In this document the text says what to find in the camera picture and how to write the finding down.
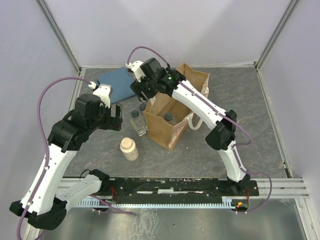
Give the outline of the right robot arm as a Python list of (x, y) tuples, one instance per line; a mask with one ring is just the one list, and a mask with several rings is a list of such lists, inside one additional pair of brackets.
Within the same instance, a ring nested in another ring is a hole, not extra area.
[(154, 57), (142, 62), (127, 62), (127, 71), (135, 79), (130, 85), (142, 101), (161, 93), (179, 101), (194, 112), (210, 129), (206, 143), (216, 150), (226, 168), (226, 189), (239, 196), (247, 190), (250, 175), (247, 173), (237, 150), (235, 131), (237, 114), (215, 105), (201, 94), (187, 77), (170, 66), (163, 67)]

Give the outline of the brown canvas bag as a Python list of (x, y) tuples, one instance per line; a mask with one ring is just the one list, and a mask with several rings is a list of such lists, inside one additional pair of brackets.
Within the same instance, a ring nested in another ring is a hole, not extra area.
[[(186, 63), (177, 71), (202, 94), (207, 96), (210, 74), (192, 69)], [(178, 100), (164, 94), (157, 93), (155, 100), (146, 105), (144, 116), (147, 125), (147, 135), (160, 146), (171, 151), (188, 128), (188, 118), (193, 112)]]

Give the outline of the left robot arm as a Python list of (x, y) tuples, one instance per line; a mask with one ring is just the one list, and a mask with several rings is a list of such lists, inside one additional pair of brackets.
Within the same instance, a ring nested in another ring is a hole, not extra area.
[(41, 230), (56, 229), (67, 212), (89, 195), (106, 195), (110, 191), (108, 174), (94, 169), (83, 180), (65, 191), (57, 192), (59, 183), (83, 143), (98, 129), (120, 131), (122, 105), (107, 106), (99, 96), (83, 94), (74, 109), (52, 126), (38, 173), (26, 193), (11, 203), (9, 210)]

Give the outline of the clear bottle dark cap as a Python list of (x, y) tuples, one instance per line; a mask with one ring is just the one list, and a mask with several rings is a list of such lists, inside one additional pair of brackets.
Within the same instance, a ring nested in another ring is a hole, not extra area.
[(177, 122), (177, 119), (168, 111), (165, 111), (161, 117), (163, 118), (163, 120), (172, 125), (172, 126), (175, 126), (178, 122)]
[(145, 117), (146, 107), (147, 107), (147, 105), (146, 105), (145, 103), (140, 103), (140, 104), (138, 105), (139, 112), (140, 112), (140, 114), (141, 114), (143, 117)]
[(146, 121), (143, 114), (137, 109), (131, 110), (129, 114), (133, 129), (139, 137), (143, 136), (147, 132)]

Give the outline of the beige cylindrical bottle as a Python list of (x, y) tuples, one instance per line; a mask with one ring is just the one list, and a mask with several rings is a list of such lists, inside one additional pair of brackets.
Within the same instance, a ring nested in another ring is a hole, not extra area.
[(120, 150), (128, 161), (134, 161), (139, 156), (135, 141), (129, 137), (122, 139), (120, 142)]

